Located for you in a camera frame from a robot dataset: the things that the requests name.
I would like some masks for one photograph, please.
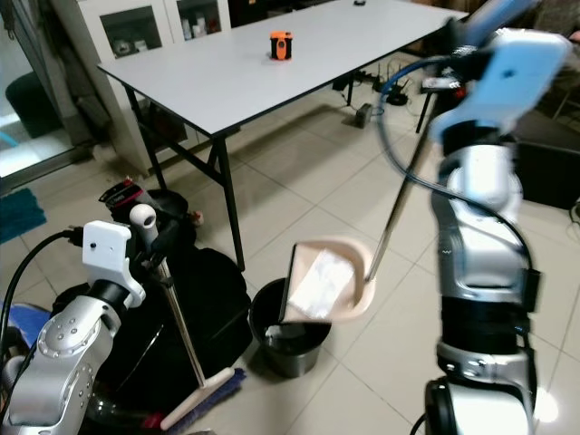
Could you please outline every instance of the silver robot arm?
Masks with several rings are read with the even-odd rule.
[[[3,435],[78,432],[95,375],[121,327],[120,313],[145,297],[129,272],[130,241],[125,226],[101,221],[84,226],[82,261],[92,288],[43,327],[34,357],[14,387]]]
[[[502,30],[484,50],[490,59],[480,80],[433,121],[430,136],[445,155],[439,184],[514,224],[522,188],[501,138],[537,104],[569,42]],[[523,246],[504,223],[463,201],[434,193],[432,207],[440,228],[437,356],[447,376],[427,387],[427,433],[530,435],[537,380],[527,315],[536,294],[528,293]]]

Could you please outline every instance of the white table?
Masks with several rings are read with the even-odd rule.
[[[143,141],[162,189],[160,165],[150,136],[224,187],[237,263],[244,257],[236,201],[227,159],[226,137],[240,125],[350,74],[439,30],[465,14],[392,0],[333,2],[285,14],[184,44],[124,57],[100,68],[127,90]],[[269,58],[270,33],[294,35],[292,60]],[[208,162],[161,138],[139,111],[142,94],[212,140]]]

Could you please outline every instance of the blue cable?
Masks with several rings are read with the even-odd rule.
[[[405,66],[402,70],[396,72],[382,87],[381,96],[379,97],[379,104],[378,104],[378,112],[382,114],[379,116],[378,120],[378,127],[379,127],[379,136],[381,138],[381,145],[382,149],[386,155],[387,160],[391,162],[391,164],[401,173],[404,177],[415,184],[418,184],[426,189],[430,189],[433,192],[442,195],[444,198],[447,199],[458,199],[459,201],[465,202],[470,207],[473,207],[477,210],[484,212],[486,215],[489,215],[495,219],[497,219],[500,223],[504,224],[509,230],[513,233],[514,237],[521,245],[521,253],[523,257],[526,259],[527,268],[529,270],[534,269],[532,254],[529,251],[527,246],[527,242],[521,233],[517,230],[516,226],[509,222],[505,217],[501,216],[496,210],[489,208],[488,206],[481,204],[473,199],[468,197],[464,197],[458,193],[455,193],[448,188],[444,188],[439,184],[430,183],[420,177],[417,177],[415,173],[412,172],[411,169],[407,169],[401,163],[401,160],[395,154],[395,151],[392,147],[391,141],[389,140],[389,134],[387,131],[387,125],[385,122],[385,97],[389,94],[391,87],[405,75],[412,73],[413,71],[417,71],[423,69],[427,66],[432,65],[448,65],[451,61],[450,56],[433,56],[427,59],[421,59],[415,63]]]
[[[0,131],[0,139],[6,142],[8,145],[10,145],[12,148],[16,148],[18,146],[18,142],[16,140],[8,136],[6,133],[2,133],[1,131]]]

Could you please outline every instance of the black bag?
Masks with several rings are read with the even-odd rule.
[[[168,192],[168,202],[177,196],[187,205],[175,192],[158,192],[164,192],[154,195],[158,203]],[[158,216],[175,216],[175,210],[156,211]],[[179,233],[167,262],[196,354],[209,377],[233,365],[251,343],[250,298],[244,277],[229,257],[194,246],[195,228],[187,217],[180,221]],[[99,391],[119,408],[168,412],[196,390],[198,382],[163,289],[154,283],[144,288],[143,304],[123,316],[111,355],[98,372]],[[87,290],[86,284],[67,290],[53,311],[61,311]]]

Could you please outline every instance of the black metal table frame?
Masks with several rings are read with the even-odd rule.
[[[365,65],[361,65],[361,67],[357,68],[356,70],[348,72],[348,73],[341,76],[341,77],[348,77],[348,95],[346,97],[346,103],[348,106],[351,106],[352,101],[353,101],[354,75],[356,74],[356,72],[358,72],[360,69],[364,68],[365,66],[367,66],[371,63],[375,63],[375,62],[380,61],[382,58],[384,58],[392,53],[394,53],[394,52],[387,53],[384,56],[381,56],[378,59],[374,59],[374,60],[366,63]],[[283,107],[283,106],[289,104],[290,102],[294,102],[296,100],[299,100],[299,99],[305,97],[306,95],[308,95],[312,92],[316,92],[319,89],[322,89],[327,84],[332,83],[339,78],[340,77],[337,77],[337,78],[332,79],[329,82],[322,83],[321,85],[311,89],[308,92],[304,92],[300,95],[297,95],[296,97],[294,97],[288,101],[285,101],[281,104],[278,104],[274,107],[271,107],[270,109],[268,109],[266,111],[258,113],[256,116],[253,116],[251,118],[248,118],[247,120],[241,121],[237,125],[232,125],[231,127],[227,128],[225,130],[221,130],[221,131],[214,133],[214,134],[207,133],[206,131],[202,130],[200,127],[198,127],[198,126],[192,124],[191,122],[183,119],[181,116],[179,116],[174,111],[170,111],[169,109],[165,108],[163,105],[158,104],[156,101],[151,100],[160,109],[175,116],[177,119],[179,119],[181,122],[188,125],[192,129],[199,131],[199,132],[201,132],[204,135],[209,137],[209,140],[211,141],[211,150],[209,152],[208,161],[203,161],[199,157],[197,157],[194,154],[192,154],[191,152],[187,151],[185,148],[183,148],[177,142],[174,142],[173,140],[166,138],[161,133],[156,131],[155,128],[145,120],[145,118],[143,117],[143,114],[141,113],[141,109],[140,109],[139,103],[137,102],[137,97],[135,95],[135,92],[137,92],[137,93],[140,93],[140,92],[138,90],[131,88],[127,83],[122,82],[122,81],[120,81],[120,82],[123,85],[123,87],[125,88],[127,96],[129,97],[130,106],[131,106],[133,113],[135,115],[135,119],[137,120],[137,124],[139,125],[141,137],[143,138],[143,143],[145,144],[147,154],[151,160],[151,166],[153,167],[153,171],[155,173],[155,176],[157,177],[157,181],[159,182],[159,187],[161,189],[167,189],[167,183],[166,183],[165,179],[163,178],[163,172],[161,170],[160,163],[159,163],[157,156],[155,154],[155,150],[153,148],[151,138],[154,138],[155,140],[159,140],[161,143],[166,145],[169,149],[173,150],[176,154],[178,154],[182,159],[186,160],[191,165],[193,165],[194,167],[199,169],[201,172],[203,172],[205,175],[207,175],[208,177],[210,177],[211,179],[216,181],[217,184],[219,184],[224,189],[224,194],[226,197],[227,215],[229,218],[229,225],[230,225],[230,229],[232,231],[232,237],[233,237],[233,241],[234,241],[234,249],[236,252],[237,266],[240,268],[240,270],[244,271],[244,270],[246,270],[246,262],[244,259],[244,251],[242,248],[242,239],[241,239],[240,232],[239,232],[239,222],[237,219],[236,198],[234,195],[234,186],[232,184],[232,175],[231,175],[231,170],[229,167],[229,158],[227,155],[227,148],[226,148],[226,138],[227,138],[227,136],[238,131],[240,126],[242,126],[242,125],[244,125],[244,124],[246,124],[246,123],[248,123],[256,118],[264,116],[264,115],[268,114],[269,112],[274,111],[280,107]],[[426,114],[426,110],[427,110],[428,105],[429,105],[429,98],[425,101],[425,104],[423,106],[423,111],[422,111],[421,116],[420,116],[420,123],[417,127],[417,132],[419,132],[419,130],[421,128],[422,120]],[[216,170],[216,163],[218,164],[219,171]]]

